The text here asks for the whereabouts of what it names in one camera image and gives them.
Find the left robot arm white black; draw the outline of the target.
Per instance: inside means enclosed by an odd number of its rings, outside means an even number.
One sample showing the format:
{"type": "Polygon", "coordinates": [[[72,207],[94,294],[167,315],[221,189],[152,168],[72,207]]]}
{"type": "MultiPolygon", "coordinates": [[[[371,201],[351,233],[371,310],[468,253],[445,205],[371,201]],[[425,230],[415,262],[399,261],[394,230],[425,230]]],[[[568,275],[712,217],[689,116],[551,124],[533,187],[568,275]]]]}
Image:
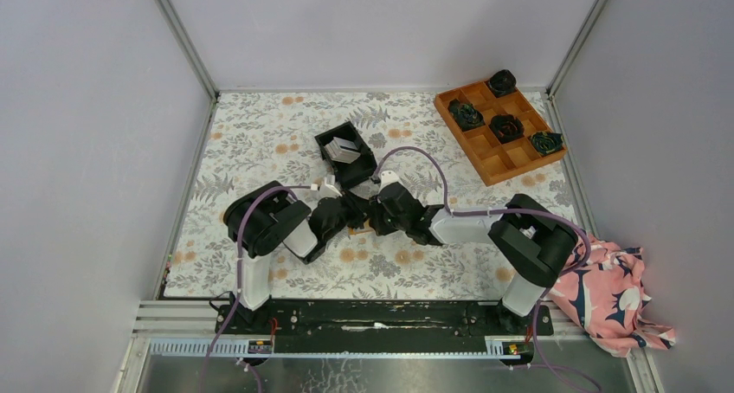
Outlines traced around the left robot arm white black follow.
{"type": "Polygon", "coordinates": [[[310,185],[272,181],[231,203],[223,221],[237,246],[235,322],[249,333],[266,327],[270,257],[276,249],[286,248],[310,264],[343,230],[362,228],[369,208],[369,200],[341,190],[332,176],[310,185]]]}

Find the black plastic card box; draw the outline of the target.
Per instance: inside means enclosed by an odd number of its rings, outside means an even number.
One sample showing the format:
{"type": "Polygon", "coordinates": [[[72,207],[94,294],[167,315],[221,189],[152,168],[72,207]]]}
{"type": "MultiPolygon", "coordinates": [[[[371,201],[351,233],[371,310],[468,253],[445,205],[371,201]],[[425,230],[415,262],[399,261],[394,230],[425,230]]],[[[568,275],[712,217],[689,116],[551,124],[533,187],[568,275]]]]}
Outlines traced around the black plastic card box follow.
{"type": "Polygon", "coordinates": [[[314,139],[343,189],[350,190],[370,180],[377,169],[373,151],[350,121],[317,134],[314,139]]]}

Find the yellow leather card holder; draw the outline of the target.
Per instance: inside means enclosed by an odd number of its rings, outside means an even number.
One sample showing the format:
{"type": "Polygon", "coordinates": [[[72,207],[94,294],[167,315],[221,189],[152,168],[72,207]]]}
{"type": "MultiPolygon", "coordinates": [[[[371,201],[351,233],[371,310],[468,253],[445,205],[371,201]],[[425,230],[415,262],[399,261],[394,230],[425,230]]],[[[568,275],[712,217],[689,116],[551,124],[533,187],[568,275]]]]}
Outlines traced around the yellow leather card holder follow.
{"type": "Polygon", "coordinates": [[[349,235],[361,235],[366,233],[372,233],[373,228],[370,226],[370,222],[368,220],[365,220],[361,225],[358,225],[354,228],[349,227],[348,228],[348,234],[349,235]]]}

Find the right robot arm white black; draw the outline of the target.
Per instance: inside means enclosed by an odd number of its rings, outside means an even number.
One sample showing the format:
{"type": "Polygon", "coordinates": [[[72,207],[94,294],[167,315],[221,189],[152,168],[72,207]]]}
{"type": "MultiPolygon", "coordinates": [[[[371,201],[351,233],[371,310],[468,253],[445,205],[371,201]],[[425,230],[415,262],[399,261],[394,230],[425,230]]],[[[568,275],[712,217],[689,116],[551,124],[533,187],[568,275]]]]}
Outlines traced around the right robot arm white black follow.
{"type": "Polygon", "coordinates": [[[382,187],[366,211],[377,235],[402,231],[419,245],[493,244],[515,269],[496,312],[498,326],[517,334],[531,322],[531,311],[562,274],[583,232],[525,194],[504,208],[452,211],[424,205],[401,184],[382,187]]]}

